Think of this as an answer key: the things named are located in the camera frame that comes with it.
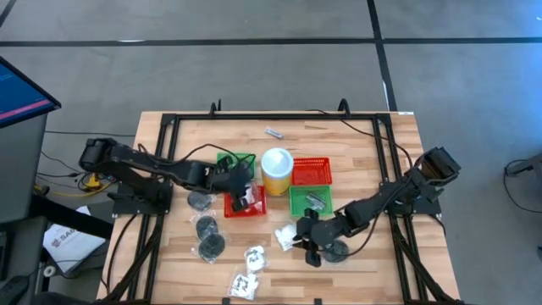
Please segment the white printed booklet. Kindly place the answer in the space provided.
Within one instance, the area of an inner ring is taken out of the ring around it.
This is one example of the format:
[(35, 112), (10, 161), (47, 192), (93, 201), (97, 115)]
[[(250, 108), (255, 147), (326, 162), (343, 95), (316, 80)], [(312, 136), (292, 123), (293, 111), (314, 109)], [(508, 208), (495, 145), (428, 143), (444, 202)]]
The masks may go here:
[(42, 245), (65, 274), (81, 264), (105, 241), (101, 237), (53, 224), (45, 231)]

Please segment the black desk beam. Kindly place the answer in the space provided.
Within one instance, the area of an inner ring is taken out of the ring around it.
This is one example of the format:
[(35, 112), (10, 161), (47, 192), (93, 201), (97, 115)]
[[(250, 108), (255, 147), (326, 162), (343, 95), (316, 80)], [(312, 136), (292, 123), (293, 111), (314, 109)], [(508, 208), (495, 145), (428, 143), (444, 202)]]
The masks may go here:
[(109, 222), (85, 213), (79, 213), (43, 196), (32, 196), (29, 215), (32, 217), (42, 216), (56, 225), (104, 239), (109, 239), (113, 232), (113, 225)]

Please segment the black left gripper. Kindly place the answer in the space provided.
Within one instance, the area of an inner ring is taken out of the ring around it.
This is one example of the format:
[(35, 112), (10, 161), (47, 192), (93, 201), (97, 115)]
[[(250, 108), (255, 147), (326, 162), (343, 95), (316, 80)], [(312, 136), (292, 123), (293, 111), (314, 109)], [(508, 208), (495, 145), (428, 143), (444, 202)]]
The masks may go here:
[(232, 155), (224, 155), (218, 159), (216, 168), (211, 179), (210, 192), (228, 192), (232, 197), (231, 208), (233, 212), (239, 212), (248, 208), (251, 204), (251, 196), (246, 193), (252, 183), (253, 170), (247, 161), (235, 164)]

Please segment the green plastic basket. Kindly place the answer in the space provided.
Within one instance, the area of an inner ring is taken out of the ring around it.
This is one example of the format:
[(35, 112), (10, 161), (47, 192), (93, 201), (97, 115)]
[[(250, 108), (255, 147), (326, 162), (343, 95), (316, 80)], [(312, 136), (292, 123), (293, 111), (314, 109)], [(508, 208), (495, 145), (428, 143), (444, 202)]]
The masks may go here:
[(217, 165), (218, 159), (224, 155), (232, 155), (235, 159), (235, 167), (233, 169), (245, 170), (251, 180), (254, 180), (256, 177), (256, 155), (253, 153), (246, 152), (235, 152), (233, 154), (228, 152), (218, 152), (217, 153)]
[[(317, 208), (307, 199), (308, 195), (313, 195), (323, 202), (320, 208)], [(304, 216), (306, 208), (313, 209), (320, 215), (331, 215), (333, 213), (331, 186), (291, 186), (289, 196), (290, 215), (293, 217)]]

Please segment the clear bag of cotton swabs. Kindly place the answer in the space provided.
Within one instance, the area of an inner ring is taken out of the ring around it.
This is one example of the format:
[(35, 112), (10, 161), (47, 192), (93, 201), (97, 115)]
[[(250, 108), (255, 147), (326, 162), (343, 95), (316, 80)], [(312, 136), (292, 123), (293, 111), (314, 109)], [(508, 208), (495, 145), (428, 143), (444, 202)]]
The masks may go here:
[(266, 213), (266, 197), (263, 186), (252, 182), (246, 192), (246, 200), (249, 203), (246, 212), (249, 215), (261, 215)]

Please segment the red plastic basket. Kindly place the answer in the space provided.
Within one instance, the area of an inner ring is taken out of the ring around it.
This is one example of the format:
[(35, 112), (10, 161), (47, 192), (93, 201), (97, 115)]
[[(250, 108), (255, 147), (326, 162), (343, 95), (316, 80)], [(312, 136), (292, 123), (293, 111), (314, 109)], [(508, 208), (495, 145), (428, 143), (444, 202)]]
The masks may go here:
[(258, 186), (257, 194), (259, 195), (260, 202), (256, 202), (250, 205), (247, 209), (235, 212), (232, 208), (232, 199), (229, 193), (224, 195), (224, 217), (228, 218), (244, 218), (263, 216), (267, 213), (267, 203), (264, 186)]
[(329, 158), (294, 158), (292, 184), (294, 186), (331, 185)]

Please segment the clear bag of white cotton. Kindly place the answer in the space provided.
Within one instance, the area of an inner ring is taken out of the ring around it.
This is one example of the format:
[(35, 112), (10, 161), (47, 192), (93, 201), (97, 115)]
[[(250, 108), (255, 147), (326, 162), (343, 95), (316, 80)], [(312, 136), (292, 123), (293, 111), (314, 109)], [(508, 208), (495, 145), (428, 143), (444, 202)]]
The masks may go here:
[(285, 225), (274, 231), (274, 235), (280, 244), (284, 252), (289, 251), (294, 244), (294, 237), (296, 236), (296, 226), (292, 224)]

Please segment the blue screen monitor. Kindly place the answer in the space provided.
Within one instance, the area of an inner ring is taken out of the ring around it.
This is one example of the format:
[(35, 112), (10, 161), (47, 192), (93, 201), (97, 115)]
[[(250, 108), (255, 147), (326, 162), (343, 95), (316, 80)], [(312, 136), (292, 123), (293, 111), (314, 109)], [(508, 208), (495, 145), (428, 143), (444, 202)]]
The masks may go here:
[(0, 129), (61, 107), (60, 101), (0, 56)]

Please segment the dark office chair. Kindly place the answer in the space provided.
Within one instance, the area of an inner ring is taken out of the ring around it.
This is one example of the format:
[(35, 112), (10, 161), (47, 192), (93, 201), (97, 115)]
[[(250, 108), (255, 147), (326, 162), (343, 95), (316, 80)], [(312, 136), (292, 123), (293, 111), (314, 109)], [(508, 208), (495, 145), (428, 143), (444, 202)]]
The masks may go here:
[(0, 225), (0, 305), (31, 305), (39, 283), (47, 220), (22, 219)]

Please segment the bagged black round pad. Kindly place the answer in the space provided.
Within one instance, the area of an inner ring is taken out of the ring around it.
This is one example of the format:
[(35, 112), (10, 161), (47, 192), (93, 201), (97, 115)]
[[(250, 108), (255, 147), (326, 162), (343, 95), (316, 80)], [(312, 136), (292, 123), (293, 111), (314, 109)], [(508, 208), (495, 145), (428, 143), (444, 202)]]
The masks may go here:
[(208, 263), (215, 263), (225, 249), (225, 239), (220, 234), (205, 237), (197, 248), (198, 255)]
[(199, 191), (191, 191), (187, 197), (188, 205), (197, 212), (205, 212), (213, 203), (213, 196)]
[(200, 241), (216, 234), (218, 234), (218, 223), (214, 217), (206, 215), (197, 220), (196, 235)]
[(321, 256), (328, 263), (341, 263), (349, 257), (349, 254), (349, 247), (342, 240), (334, 240), (321, 252)]

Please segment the grey cabinet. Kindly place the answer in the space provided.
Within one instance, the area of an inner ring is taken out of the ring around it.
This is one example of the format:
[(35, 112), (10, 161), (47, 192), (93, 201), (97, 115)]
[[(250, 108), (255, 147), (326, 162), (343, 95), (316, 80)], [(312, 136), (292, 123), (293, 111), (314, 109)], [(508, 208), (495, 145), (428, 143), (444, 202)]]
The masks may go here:
[(0, 224), (28, 214), (46, 124), (43, 114), (0, 129)]

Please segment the yellow disinfecting wipes canister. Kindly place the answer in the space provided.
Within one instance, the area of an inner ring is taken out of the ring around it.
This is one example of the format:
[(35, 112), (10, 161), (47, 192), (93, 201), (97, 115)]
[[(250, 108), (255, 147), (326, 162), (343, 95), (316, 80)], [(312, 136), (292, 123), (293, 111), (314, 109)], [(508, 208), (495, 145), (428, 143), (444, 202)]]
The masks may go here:
[(294, 160), (284, 148), (274, 147), (261, 157), (263, 186), (271, 196), (281, 196), (291, 186)]

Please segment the clear vanity pack bag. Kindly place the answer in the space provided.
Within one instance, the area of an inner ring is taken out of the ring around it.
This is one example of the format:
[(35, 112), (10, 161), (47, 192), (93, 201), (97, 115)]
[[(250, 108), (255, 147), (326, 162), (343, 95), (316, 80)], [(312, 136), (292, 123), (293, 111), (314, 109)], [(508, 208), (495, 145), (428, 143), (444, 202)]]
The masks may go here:
[(246, 270), (250, 274), (255, 274), (268, 266), (265, 249), (263, 246), (249, 247), (244, 253), (246, 261)]
[(256, 274), (237, 274), (229, 288), (230, 297), (238, 297), (253, 301), (259, 287), (259, 279)]

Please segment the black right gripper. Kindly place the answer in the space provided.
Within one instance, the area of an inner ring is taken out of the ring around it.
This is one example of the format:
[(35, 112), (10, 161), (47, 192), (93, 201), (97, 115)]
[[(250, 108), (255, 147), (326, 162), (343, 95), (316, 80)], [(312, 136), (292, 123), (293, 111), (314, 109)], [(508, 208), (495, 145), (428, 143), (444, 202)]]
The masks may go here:
[(306, 263), (318, 268), (321, 266), (321, 256), (315, 250), (330, 245), (340, 236), (350, 236), (353, 230), (345, 216), (321, 220), (318, 211), (306, 208), (304, 217), (296, 221), (296, 247), (307, 250)]

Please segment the black aluminium table frame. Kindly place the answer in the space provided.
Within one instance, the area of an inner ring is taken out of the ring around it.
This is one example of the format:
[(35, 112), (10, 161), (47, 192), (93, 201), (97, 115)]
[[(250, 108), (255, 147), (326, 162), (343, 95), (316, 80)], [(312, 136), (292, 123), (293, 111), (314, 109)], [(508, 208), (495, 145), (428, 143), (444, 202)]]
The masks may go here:
[[(284, 135), (264, 132), (270, 127)], [(421, 147), (413, 116), (351, 112), (346, 103), (329, 114), (319, 111), (145, 112), (135, 143), (148, 153), (177, 161), (214, 162), (218, 152), (256, 155), (255, 181), (263, 185), (261, 157), (270, 148), (286, 149), (294, 158), (329, 158), (333, 213), (354, 200), (369, 198), (381, 184), (404, 175), (427, 151)], [(290, 215), (289, 189), (268, 195), (263, 216), (228, 218), (224, 202), (211, 207), (225, 249), (215, 263), (198, 255), (196, 213), (188, 192), (173, 185), (168, 213), (152, 217), (116, 214), (104, 272), (107, 286), (100, 305), (196, 304), (245, 302), (229, 296), (234, 277), (250, 274), (245, 251), (263, 246), (268, 266), (259, 279), (258, 304), (429, 304), (457, 305), (457, 294), (445, 238), (427, 214), (381, 213), (366, 230), (340, 237), (349, 247), (341, 263), (306, 263), (306, 251), (284, 252), (274, 231), (296, 225)]]

